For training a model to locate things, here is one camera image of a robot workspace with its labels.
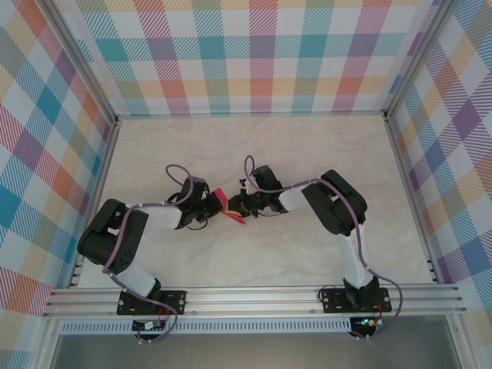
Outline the black mounting plate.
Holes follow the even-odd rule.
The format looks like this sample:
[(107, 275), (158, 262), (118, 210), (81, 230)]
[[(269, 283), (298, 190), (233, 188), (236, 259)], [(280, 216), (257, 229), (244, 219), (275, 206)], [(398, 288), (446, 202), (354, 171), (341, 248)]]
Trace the black mounting plate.
[[(174, 308), (178, 315), (182, 315), (185, 312), (186, 291), (154, 291), (151, 292), (148, 299), (161, 302)], [(143, 301), (128, 292), (122, 291), (119, 295), (116, 314), (121, 316), (159, 315), (163, 311), (164, 308), (160, 305)]]
[(318, 292), (325, 314), (334, 313), (387, 313), (392, 311), (391, 300), (386, 288), (380, 288), (361, 307), (355, 307), (346, 296), (344, 288), (322, 288)]

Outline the grey metal panel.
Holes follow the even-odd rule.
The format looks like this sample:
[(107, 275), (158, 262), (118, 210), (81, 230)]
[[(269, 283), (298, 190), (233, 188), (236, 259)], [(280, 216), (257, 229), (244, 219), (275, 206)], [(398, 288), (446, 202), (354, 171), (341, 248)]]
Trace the grey metal panel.
[(130, 336), (64, 335), (49, 369), (462, 369), (448, 344), (356, 342), (325, 334), (175, 335), (139, 345)]

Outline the aluminium frame bar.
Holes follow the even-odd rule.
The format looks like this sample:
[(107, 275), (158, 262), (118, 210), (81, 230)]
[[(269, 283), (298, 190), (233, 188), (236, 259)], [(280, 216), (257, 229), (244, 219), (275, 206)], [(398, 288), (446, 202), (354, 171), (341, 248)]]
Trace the aluminium frame bar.
[(427, 230), (424, 227), (424, 221), (423, 218), (421, 217), (421, 214), (419, 212), (419, 208), (417, 206), (417, 200), (415, 198), (414, 192), (413, 192), (413, 185), (411, 183), (411, 178), (409, 174), (406, 171), (406, 168), (404, 166), (404, 158), (403, 155), (401, 154), (401, 151), (398, 147), (397, 140), (395, 138), (390, 119), (386, 116), (383, 115), (383, 121), (384, 121), (384, 127), (387, 132), (387, 137), (391, 145), (391, 149), (396, 161), (397, 169), (399, 172), (399, 175), (401, 177), (402, 184), (404, 186), (404, 192), (407, 197), (407, 201), (411, 210), (412, 218), (414, 220), (414, 224), (417, 229), (417, 234), (421, 243), (421, 246), (424, 250), (424, 255), (427, 260), (427, 264), (429, 265), (429, 270), (432, 275), (432, 279), (434, 283), (441, 283), (441, 277), (442, 275), (440, 274), (439, 267), (434, 263), (434, 253), (431, 248), (430, 240), (427, 235)]
[[(104, 160), (101, 163), (101, 167), (98, 173), (98, 178), (95, 184), (95, 192), (89, 203), (88, 217), (84, 223), (83, 230), (85, 230), (91, 223), (92, 219), (98, 211), (98, 206), (101, 201), (101, 196), (104, 190), (105, 182), (108, 176), (109, 168), (111, 165), (111, 160), (115, 151), (116, 143), (118, 140), (118, 135), (120, 131), (120, 121), (116, 121), (111, 129), (110, 135), (108, 136), (107, 150), (104, 155)], [(69, 269), (68, 276), (63, 284), (63, 288), (72, 288), (78, 286), (78, 277), (80, 276), (80, 271), (84, 264), (84, 257), (75, 250), (73, 260), (71, 261), (71, 268)]]
[(384, 111), (315, 111), (315, 112), (235, 112), (235, 113), (201, 113), (178, 115), (119, 115), (119, 120), (166, 119), (166, 118), (238, 118), (270, 116), (384, 116)]

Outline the left black circuit board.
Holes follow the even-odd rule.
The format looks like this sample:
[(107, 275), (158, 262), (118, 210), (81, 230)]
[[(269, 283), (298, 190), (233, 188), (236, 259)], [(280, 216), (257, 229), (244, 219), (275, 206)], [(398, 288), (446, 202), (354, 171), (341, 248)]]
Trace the left black circuit board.
[(133, 331), (144, 331), (144, 332), (163, 331), (166, 328), (166, 323), (167, 321), (163, 321), (163, 320), (150, 320), (150, 321), (133, 320), (131, 329)]

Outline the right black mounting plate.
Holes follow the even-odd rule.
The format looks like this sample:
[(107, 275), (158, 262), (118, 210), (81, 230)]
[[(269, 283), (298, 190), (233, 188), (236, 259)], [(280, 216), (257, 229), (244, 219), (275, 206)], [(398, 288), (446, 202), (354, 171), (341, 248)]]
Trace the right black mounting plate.
[(380, 288), (361, 307), (355, 307), (346, 296), (344, 288), (322, 288), (318, 292), (325, 314), (334, 313), (387, 313), (392, 311), (391, 300), (386, 288)]

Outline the aluminium frame post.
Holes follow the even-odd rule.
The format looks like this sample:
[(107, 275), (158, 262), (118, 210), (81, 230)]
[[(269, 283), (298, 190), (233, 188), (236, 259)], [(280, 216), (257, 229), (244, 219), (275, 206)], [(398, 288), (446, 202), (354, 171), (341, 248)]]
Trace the aluminium frame post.
[(62, 13), (58, 10), (55, 0), (39, 0), (39, 3), (45, 6), (48, 17), (52, 22), (57, 35), (60, 37), (61, 43), (65, 46), (67, 54), (74, 63), (75, 68), (81, 73), (81, 77), (87, 84), (89, 91), (93, 94), (96, 103), (102, 109), (109, 121), (113, 125), (116, 125), (117, 115), (115, 114), (115, 110), (110, 105), (87, 58), (79, 46), (76, 37), (71, 33)]
[(404, 37), (396, 70), (390, 74), (391, 86), (381, 108), (387, 125), (403, 103), (459, 1), (422, 0), (419, 5)]

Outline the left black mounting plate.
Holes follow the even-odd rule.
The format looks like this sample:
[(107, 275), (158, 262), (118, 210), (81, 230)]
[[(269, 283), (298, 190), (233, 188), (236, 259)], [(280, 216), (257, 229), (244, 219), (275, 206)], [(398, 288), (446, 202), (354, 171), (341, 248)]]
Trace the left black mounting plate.
[[(185, 312), (186, 291), (154, 291), (151, 292), (148, 299), (161, 302), (174, 308), (178, 315), (182, 315)], [(143, 301), (128, 292), (122, 291), (119, 295), (116, 314), (121, 316), (159, 315), (163, 311), (164, 308), (160, 305)]]

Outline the pink paper sheet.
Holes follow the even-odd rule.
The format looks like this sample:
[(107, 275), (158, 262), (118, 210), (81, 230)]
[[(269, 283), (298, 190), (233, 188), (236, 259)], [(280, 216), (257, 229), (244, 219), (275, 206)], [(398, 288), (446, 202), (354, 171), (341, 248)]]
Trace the pink paper sheet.
[[(213, 193), (215, 193), (221, 199), (223, 209), (229, 210), (228, 199), (227, 199), (225, 193), (223, 192), (223, 190), (221, 188), (217, 188), (213, 191)], [(234, 221), (236, 221), (239, 224), (246, 225), (245, 221), (242, 218), (238, 218), (237, 216), (229, 217), (229, 218), (233, 219)]]

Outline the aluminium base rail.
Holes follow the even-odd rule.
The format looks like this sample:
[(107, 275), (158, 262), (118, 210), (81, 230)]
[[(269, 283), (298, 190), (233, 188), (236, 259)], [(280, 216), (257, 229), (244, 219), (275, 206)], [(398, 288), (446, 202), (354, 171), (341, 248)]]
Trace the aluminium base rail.
[[(332, 304), (317, 286), (252, 288), (175, 288), (182, 318), (323, 317)], [(118, 288), (70, 288), (52, 292), (43, 316), (51, 319), (117, 318), (121, 309), (135, 313)], [(385, 317), (466, 314), (453, 284), (405, 284), (388, 287)]]

